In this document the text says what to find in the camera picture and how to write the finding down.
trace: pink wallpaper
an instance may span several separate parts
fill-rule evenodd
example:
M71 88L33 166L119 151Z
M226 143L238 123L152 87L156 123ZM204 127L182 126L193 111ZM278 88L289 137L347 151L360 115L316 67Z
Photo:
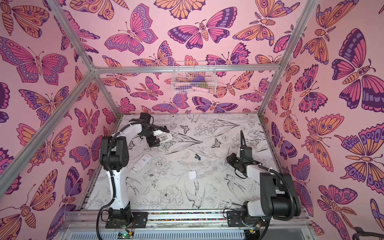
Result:
M61 0L96 66L172 66L192 55L217 64L255 64L278 60L305 1L142 0L101 2ZM63 48L68 51L68 39Z
M292 57L300 71L281 79L264 114L319 239L384 233L381 8L320 0Z

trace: wall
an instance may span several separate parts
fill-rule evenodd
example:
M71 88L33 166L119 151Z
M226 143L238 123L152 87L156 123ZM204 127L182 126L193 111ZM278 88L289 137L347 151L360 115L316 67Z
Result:
M319 1L329 19L336 4ZM281 79L272 99L276 107L270 104L264 114L279 162L293 175L319 239L351 239L352 227L384 231L384 50L378 41L383 33L376 31L382 3L359 1L348 8L341 8L338 21L320 24L312 13L292 60L300 71L288 82ZM353 72L358 77L351 82ZM306 98L309 104L302 105Z
M4 24L0 26L0 174L71 93L80 75L86 73L81 61L75 61L73 51L61 50L62 34L49 9L42 1L28 4L32 7L1 3ZM64 210L73 210L79 203L97 164L84 162L88 166L83 167L79 155L86 155L85 144L92 147L95 138L103 135L104 126L107 131L113 127L102 113L108 109L106 101L93 85L52 130L0 199L0 239L9 235L10 239L52 239L61 224L57 218L54 220L55 216L62 217ZM92 96L97 97L95 105ZM99 111L94 131L83 133L75 108L83 113L86 108L88 114L92 110L95 117ZM98 146L93 148L97 155Z

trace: leaf illustration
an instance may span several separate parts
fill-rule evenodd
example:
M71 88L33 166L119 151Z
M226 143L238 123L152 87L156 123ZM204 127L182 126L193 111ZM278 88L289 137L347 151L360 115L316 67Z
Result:
M349 226L350 228L353 229L353 225L352 225L352 223L348 220L347 216L344 215L343 213L341 213L341 217L343 218L345 224L346 224L347 226Z
M143 188L141 195L146 195L147 193L149 193L149 187Z
M341 211L342 211L343 213L346 213L346 214L357 215L356 212L355 212L352 208L350 208L350 207L342 207L342 208L341 208Z
M248 185L248 192L253 192L256 190L256 187L253 183L249 184Z

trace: butterfly pattern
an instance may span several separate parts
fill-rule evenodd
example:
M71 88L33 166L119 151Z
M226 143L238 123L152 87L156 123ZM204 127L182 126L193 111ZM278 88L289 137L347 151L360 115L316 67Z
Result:
M345 168L346 174L341 179L352 178L359 182L367 180L367 186L373 191L377 191L384 195L384 172L379 169L372 162L377 162L375 158L383 157L383 154L377 157L371 157L374 155L384 143L384 123L377 124L376 127L366 128L359 132L359 137L346 136L341 137L335 135L335 137L341 140L341 146L346 150L350 151L359 156L346 156L346 158L362 161L354 162Z
M0 53L5 62L17 66L23 83L35 83L43 75L48 84L59 85L59 73L68 65L63 55L52 53L44 57L33 57L27 49L16 42L0 36Z
M319 190L323 195L321 195L322 200L317 200L317 203L323 211L326 211L327 220L336 227L343 240L350 240L343 220L350 228L353 228L345 214L356 215L356 212L350 207L339 207L338 204L345 205L351 203L357 198L358 193L350 188L339 189L334 185L329 185L328 189L321 185Z
M128 29L127 33L119 33L109 37L104 45L110 50L117 49L122 52L128 49L128 51L140 55L144 51L142 42L151 44L158 39L150 29L151 24L149 7L141 3L132 11L129 22L131 30Z
M328 64L329 55L326 41L329 41L328 33L333 31L336 24L339 20L341 20L349 11L351 11L359 0L345 0L339 2L332 10L331 7L327 8L324 12L320 11L320 4L316 8L316 21L322 29L316 29L315 35L318 38L314 38L307 42L300 53L303 53L305 50L312 55L314 54L315 60L320 63Z
M87 133L89 132L92 132L92 134L94 134L98 124L100 110L97 110L94 114L92 114L93 109L91 109L90 113L88 114L88 111L86 108L84 109L84 113L78 108L75 108L74 113L76 117L79 119L79 127L83 128L83 134L87 135Z
M283 135L279 132L279 129L274 122L271 123L271 133L273 145L280 148L280 156L287 160L288 157L293 158L297 155L297 150L294 145L287 140L284 140Z
M63 205L57 211L55 217L52 220L52 223L48 229L47 240L52 240L55 237L63 223L65 222L65 217L68 212L76 210L76 205L72 204L76 200L74 196L81 193L81 185L83 184L83 179L80 178L79 172L75 167L70 167L65 178L65 198L63 198L59 204Z
M338 128L343 122L344 117L340 116L340 114L331 114L320 118L320 120L317 118L308 120L307 117L305 117L305 119L308 121L307 126L310 135L306 138L305 143L301 147L306 147L309 153L313 153L314 157L322 167L325 167L327 171L333 172L331 157L321 142L324 143L325 138L330 138L324 137L324 135L327 135Z
M307 214L313 217L313 204L307 189L309 180L305 182L310 174L310 169L310 158L305 154L303 158L299 159L297 164L291 165L292 175L296 178L296 180L293 181L296 193L300 198L302 206L307 210Z
M177 26L169 30L168 35L181 44L189 39L185 45L188 49L203 48L203 39L208 41L209 36L215 43L219 43L222 38L228 37L229 31L223 28L232 27L236 15L237 8L226 8L213 15L207 24L203 24L205 20L202 20L198 23L199 27L191 25Z
M75 147L70 151L70 158L73 158L75 162L81 162L83 169L86 169L92 161L99 160L99 150L101 147L101 138L103 136L100 135L96 137L96 139L91 142L91 144L87 147Z
M348 34L339 51L339 56L352 64L343 59L335 59L332 62L332 68L334 69L332 79L337 80L346 77L343 84L351 83L339 95L341 99L347 101L347 106L350 109L354 109L359 105L360 96L362 96L361 107L363 109L384 113L384 81L376 76L366 74L370 69L375 72L376 69L371 67L370 59L368 59L369 66L362 67L365 55L366 42L364 35L359 29L355 28Z
M33 135L36 134L36 131L33 128L23 123L19 124L19 127L16 129L16 131L19 133L17 137L20 140L20 144L23 146L25 146L29 141L31 141ZM55 134L53 132L51 139L49 141L44 141L29 161L32 166L27 170L27 173L30 173L34 166L38 166L41 163L44 163L47 159L51 159L52 162L60 161L61 164L64 164L62 158L65 155L65 147L68 145L68 142L71 137L71 132L71 126L65 127L55 136L55 138L53 138Z
M19 214L0 218L0 232L4 233L4 235L2 235L3 239L17 238L22 226L22 219L24 219L28 227L36 228L36 217L32 210L44 211L54 204L56 199L56 192L54 192L53 190L55 188L56 179L57 170L54 169L42 181L36 193L33 195L29 206L27 205L29 192L32 190L33 187L36 186L36 184L34 184L31 190L28 192L27 201L21 207L10 207L14 209L19 209L21 211Z
M33 110L36 110L37 116L41 120L40 126L42 126L45 121L52 115L52 113L60 106L61 102L68 97L69 90L65 86L61 88L55 95L54 98L51 98L47 95L48 99L44 96L30 90L20 89L22 97L28 103L29 107Z

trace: purple butterfly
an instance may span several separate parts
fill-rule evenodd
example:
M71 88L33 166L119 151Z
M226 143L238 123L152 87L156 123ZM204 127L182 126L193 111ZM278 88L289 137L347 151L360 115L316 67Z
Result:
M297 164L291 165L291 169L292 175L296 178L296 181L293 181L293 184L295 186L297 195L300 196L301 204L307 210L308 215L313 217L313 204L311 196L306 188L309 180L308 182L305 182L310 174L310 158L304 154L303 158L299 159Z
M74 159L75 162L81 162L83 169L86 169L93 161L99 159L99 150L101 146L101 138L103 136L98 136L91 146L86 145L86 147L75 147L70 151L70 157Z
M0 82L0 109L8 107L9 103L9 88L5 83ZM0 123L6 122L9 119L8 114L0 111Z
M225 113L225 111L234 110L238 106L234 103L212 103L208 99L202 97L192 97L192 102L197 106L197 110L201 110L204 113L208 110L214 110L214 113Z
M151 100L156 101L159 95L163 95L163 92L159 90L160 87L157 84L155 84L152 78L150 77L145 78L145 84L147 85L148 89L145 87L144 84L142 83L139 83L139 84L142 86L142 89L141 88L135 88L135 89L138 91L144 91L144 92L131 93L130 95L132 97L142 98L145 100L150 98Z
M187 93L179 92L173 97L172 102L157 104L152 109L160 112L178 113L178 108L185 109L189 107L187 100Z
M74 211L76 209L76 205L71 204L71 202L75 201L76 198L74 196L81 193L81 184L83 183L83 179L80 178L79 172L75 167L70 167L67 173L67 177L65 179L65 198L61 200L63 206L57 211L55 217L51 222L51 226L48 229L47 240L53 239L60 231L62 224L64 223L65 216L67 216L67 212Z
M292 158L297 155L296 148L287 140L283 140L284 137L280 134L279 129L274 122L271 123L271 132L273 135L273 144L275 147L280 148L280 156L283 156L283 158L287 160L287 157Z

